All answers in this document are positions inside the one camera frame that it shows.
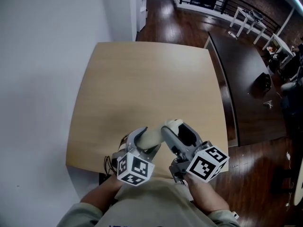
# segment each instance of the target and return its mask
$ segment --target wooden table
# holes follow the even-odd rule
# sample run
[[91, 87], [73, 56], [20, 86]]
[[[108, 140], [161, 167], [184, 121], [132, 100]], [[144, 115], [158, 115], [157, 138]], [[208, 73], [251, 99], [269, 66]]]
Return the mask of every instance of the wooden table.
[[[118, 150], [123, 136], [177, 118], [228, 153], [223, 105], [208, 50], [149, 42], [98, 43], [74, 108], [66, 164], [104, 173], [104, 157]], [[174, 158], [163, 144], [153, 160], [154, 175], [171, 177]]]
[[[226, 81], [239, 146], [274, 140], [286, 135], [280, 97], [271, 82], [266, 94], [256, 94], [255, 79], [268, 70], [253, 46], [210, 33], [205, 48], [214, 48]], [[263, 103], [272, 100], [269, 109]]]

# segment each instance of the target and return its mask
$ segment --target hardwood floor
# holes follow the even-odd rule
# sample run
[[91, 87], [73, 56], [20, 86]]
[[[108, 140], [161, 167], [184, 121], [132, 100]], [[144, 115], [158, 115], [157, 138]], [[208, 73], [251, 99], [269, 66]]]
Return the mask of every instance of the hardwood floor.
[[[211, 16], [178, 9], [172, 0], [147, 0], [148, 18], [145, 28], [138, 33], [137, 41], [183, 44], [204, 47], [208, 31], [237, 33], [239, 27]], [[239, 40], [251, 44], [256, 35], [242, 32]], [[261, 52], [264, 39], [257, 43]], [[229, 148], [229, 171], [221, 173], [211, 184], [236, 211], [242, 227], [282, 227], [295, 224], [303, 215], [302, 207], [286, 208], [288, 193], [272, 194], [270, 185], [277, 167], [289, 167], [286, 153], [291, 154], [292, 169], [297, 169], [303, 152], [302, 144], [281, 138], [259, 144]]]

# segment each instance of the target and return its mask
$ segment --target person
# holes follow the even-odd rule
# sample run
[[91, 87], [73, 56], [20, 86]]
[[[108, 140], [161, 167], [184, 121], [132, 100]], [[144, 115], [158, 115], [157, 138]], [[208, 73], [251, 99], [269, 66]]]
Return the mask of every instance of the person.
[[239, 227], [209, 183], [190, 174], [184, 179], [189, 189], [164, 178], [133, 187], [112, 175], [73, 205], [58, 227]]
[[301, 44], [297, 48], [292, 49], [295, 56], [285, 65], [281, 71], [283, 78], [292, 78], [298, 71], [299, 67], [303, 65], [303, 37], [301, 37]]
[[303, 37], [300, 38], [301, 39], [301, 44], [298, 45], [298, 48], [293, 48], [292, 51], [297, 54], [301, 54], [303, 55]]

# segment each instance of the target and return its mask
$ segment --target person's arm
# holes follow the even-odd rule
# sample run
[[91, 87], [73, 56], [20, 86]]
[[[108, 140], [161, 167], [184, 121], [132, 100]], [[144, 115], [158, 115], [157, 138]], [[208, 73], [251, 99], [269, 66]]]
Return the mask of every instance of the person's arm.
[[99, 187], [86, 194], [80, 202], [91, 204], [104, 214], [122, 185], [123, 182], [119, 181], [116, 175], [111, 175]]
[[63, 216], [57, 227], [94, 227], [108, 210], [123, 185], [112, 175], [100, 186], [85, 195]]
[[230, 212], [228, 203], [215, 192], [209, 183], [204, 183], [189, 173], [184, 175], [184, 179], [188, 183], [195, 206], [218, 227], [240, 227]]
[[217, 210], [229, 210], [228, 203], [214, 191], [209, 183], [204, 183], [189, 173], [184, 176], [184, 179], [188, 183], [194, 204], [203, 213], [207, 215]]
[[300, 50], [299, 50], [299, 48], [293, 48], [292, 49], [292, 52], [295, 52], [295, 53], [297, 53], [297, 52], [299, 52]]

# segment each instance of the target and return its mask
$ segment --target gray shirt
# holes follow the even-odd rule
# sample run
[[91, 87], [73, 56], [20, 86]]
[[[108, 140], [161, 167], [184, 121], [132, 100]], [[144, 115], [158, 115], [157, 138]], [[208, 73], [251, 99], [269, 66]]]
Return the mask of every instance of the gray shirt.
[[128, 185], [116, 198], [119, 201], [104, 214], [87, 203], [73, 205], [58, 227], [240, 227], [230, 211], [206, 216], [175, 185], [164, 181]]

